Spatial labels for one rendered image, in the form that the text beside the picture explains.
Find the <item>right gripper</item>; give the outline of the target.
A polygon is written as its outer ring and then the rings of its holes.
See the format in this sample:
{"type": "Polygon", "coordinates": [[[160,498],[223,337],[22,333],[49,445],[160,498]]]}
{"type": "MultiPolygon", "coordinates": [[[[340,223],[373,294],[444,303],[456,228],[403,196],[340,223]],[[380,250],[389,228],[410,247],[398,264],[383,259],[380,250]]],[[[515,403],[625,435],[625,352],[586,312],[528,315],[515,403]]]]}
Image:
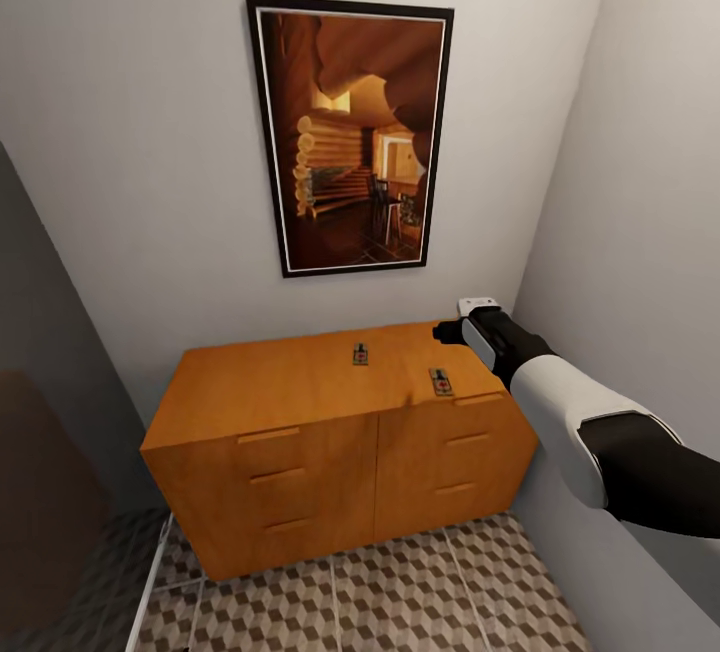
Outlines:
{"type": "Polygon", "coordinates": [[[432,328],[432,336],[440,340],[440,344],[464,344],[464,346],[467,346],[467,342],[461,335],[461,323],[463,320],[440,322],[438,326],[432,328]]]}

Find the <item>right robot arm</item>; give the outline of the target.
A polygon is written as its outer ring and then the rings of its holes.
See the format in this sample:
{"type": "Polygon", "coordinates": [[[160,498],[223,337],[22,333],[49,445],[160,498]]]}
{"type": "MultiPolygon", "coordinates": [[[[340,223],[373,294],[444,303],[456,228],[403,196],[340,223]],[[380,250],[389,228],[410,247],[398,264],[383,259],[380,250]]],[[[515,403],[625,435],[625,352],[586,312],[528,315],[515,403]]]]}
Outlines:
{"type": "Polygon", "coordinates": [[[518,403],[570,492],[607,510],[720,627],[720,462],[593,381],[490,296],[458,300],[440,344],[469,345],[518,403]]]}

